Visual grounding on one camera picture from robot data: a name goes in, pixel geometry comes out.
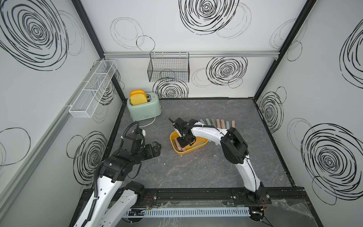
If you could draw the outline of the brown fruit knife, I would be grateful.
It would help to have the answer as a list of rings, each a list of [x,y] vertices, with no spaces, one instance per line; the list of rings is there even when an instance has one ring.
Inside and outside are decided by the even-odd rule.
[[[224,120],[221,120],[221,127],[222,129],[226,129],[226,124]]]

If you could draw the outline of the dark grey green knife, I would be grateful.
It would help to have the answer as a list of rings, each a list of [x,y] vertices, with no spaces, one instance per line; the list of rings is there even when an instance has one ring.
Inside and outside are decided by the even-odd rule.
[[[216,121],[215,121],[215,119],[214,119],[214,118],[211,118],[211,122],[212,122],[212,125],[216,128],[216,127],[217,127],[217,125],[216,125]]]

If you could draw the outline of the yellow storage box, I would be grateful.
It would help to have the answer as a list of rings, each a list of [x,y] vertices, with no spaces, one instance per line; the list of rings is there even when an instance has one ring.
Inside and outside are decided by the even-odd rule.
[[[188,154],[190,152],[196,151],[204,146],[206,146],[206,144],[208,143],[208,140],[205,138],[201,138],[201,137],[197,137],[196,138],[196,142],[192,145],[192,146],[186,146],[185,147],[185,151],[179,152],[176,145],[175,145],[175,139],[179,138],[179,134],[177,132],[172,132],[170,135],[170,142],[171,145],[174,149],[174,151],[178,154],[178,155],[185,155]]]

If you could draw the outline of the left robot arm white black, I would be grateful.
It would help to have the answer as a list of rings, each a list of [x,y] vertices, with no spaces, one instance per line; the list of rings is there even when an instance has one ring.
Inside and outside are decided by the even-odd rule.
[[[143,201],[144,185],[131,181],[115,204],[112,198],[135,165],[161,154],[161,144],[145,142],[145,132],[139,122],[131,123],[123,133],[120,147],[102,161],[94,174],[94,191],[78,217],[76,227],[115,227],[127,211]]]

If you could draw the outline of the pink handled fruit knife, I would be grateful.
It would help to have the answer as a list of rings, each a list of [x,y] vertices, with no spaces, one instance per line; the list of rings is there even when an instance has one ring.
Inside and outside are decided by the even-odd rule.
[[[216,119],[217,128],[221,128],[221,123],[219,119]]]

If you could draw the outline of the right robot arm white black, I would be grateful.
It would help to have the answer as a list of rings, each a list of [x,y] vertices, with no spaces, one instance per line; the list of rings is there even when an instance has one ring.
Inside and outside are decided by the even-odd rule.
[[[250,162],[248,144],[236,128],[216,128],[194,119],[189,122],[183,120],[179,122],[179,119],[177,119],[173,122],[173,127],[179,135],[177,141],[183,148],[187,145],[193,145],[197,137],[210,140],[220,145],[227,161],[234,164],[240,173],[244,188],[256,200],[261,198],[263,185]]]

